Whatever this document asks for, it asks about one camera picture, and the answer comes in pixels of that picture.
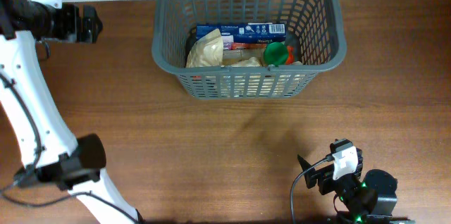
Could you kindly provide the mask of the beige powder bag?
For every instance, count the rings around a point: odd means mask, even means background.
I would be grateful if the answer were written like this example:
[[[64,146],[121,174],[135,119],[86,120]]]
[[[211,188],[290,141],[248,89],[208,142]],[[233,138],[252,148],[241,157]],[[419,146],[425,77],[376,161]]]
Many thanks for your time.
[[[220,98],[242,97],[291,97],[298,94],[311,80],[312,75],[258,73],[213,76],[209,83],[209,94]]]

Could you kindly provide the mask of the green lid spice jar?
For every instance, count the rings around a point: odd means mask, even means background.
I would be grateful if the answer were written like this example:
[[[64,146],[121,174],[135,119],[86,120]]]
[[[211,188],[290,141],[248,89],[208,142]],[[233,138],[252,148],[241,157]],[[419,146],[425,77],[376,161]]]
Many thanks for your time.
[[[263,61],[266,65],[285,65],[289,59],[288,48],[281,42],[273,42],[267,45],[263,54]]]

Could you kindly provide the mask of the orange spaghetti package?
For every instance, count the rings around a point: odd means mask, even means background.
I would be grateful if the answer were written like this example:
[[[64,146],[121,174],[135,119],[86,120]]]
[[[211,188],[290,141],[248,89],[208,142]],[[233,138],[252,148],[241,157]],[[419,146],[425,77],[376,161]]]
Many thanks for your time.
[[[285,62],[285,65],[290,65],[295,62],[294,56],[294,47],[287,46],[287,50],[289,53],[288,59]],[[265,49],[235,49],[235,50],[224,50],[223,51],[223,65],[229,66],[234,63],[245,61],[252,57],[256,57],[260,60],[261,63],[264,63],[263,55]]]

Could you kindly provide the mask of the beige food pouch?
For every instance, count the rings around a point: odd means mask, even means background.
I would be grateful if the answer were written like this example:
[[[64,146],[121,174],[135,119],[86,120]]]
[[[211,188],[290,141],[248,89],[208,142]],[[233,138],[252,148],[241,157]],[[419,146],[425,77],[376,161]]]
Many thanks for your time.
[[[191,48],[185,67],[200,68],[221,66],[223,63],[223,38],[215,29],[198,39]]]

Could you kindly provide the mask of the blue tea box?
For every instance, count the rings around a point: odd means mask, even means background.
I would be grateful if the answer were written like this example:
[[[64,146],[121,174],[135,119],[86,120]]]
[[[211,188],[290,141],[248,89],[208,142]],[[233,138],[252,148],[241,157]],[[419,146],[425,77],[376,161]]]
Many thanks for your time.
[[[225,50],[233,49],[234,44],[270,44],[284,42],[287,30],[283,23],[240,23],[223,25],[198,25],[196,39],[219,30]]]

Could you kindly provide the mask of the grey plastic basket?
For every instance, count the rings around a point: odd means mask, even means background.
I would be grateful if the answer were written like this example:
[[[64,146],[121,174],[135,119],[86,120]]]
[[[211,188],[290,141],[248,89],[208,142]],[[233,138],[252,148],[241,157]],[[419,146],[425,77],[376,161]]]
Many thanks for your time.
[[[186,68],[187,56],[195,43],[196,27],[230,23],[285,24],[285,43],[294,47],[295,64]],[[312,75],[312,80],[319,73],[340,65],[346,52],[339,0],[156,0],[153,59],[198,99],[235,99],[209,94],[206,81],[213,76],[306,74]]]

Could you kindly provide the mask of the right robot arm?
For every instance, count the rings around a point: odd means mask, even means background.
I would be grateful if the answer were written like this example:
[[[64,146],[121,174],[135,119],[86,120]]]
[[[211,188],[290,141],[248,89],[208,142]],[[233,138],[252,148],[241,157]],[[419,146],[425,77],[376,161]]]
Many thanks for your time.
[[[363,152],[348,139],[337,139],[330,144],[330,153],[314,164],[301,156],[297,160],[302,172],[294,179],[290,189],[290,215],[296,223],[294,190],[301,178],[307,188],[317,186],[319,193],[333,192],[334,200],[340,200],[344,211],[335,210],[333,217],[325,217],[322,223],[347,224],[409,224],[415,221],[394,216],[397,204],[397,179],[390,173],[372,169],[362,176]]]

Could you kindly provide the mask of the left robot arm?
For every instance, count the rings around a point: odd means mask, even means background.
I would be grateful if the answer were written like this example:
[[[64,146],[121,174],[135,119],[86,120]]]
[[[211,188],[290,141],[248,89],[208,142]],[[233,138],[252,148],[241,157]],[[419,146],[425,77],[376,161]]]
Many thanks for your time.
[[[141,223],[106,172],[95,134],[76,137],[63,121],[39,66],[37,44],[93,44],[103,25],[95,8],[63,0],[1,0],[1,105],[22,167],[12,187],[55,185],[100,223]]]

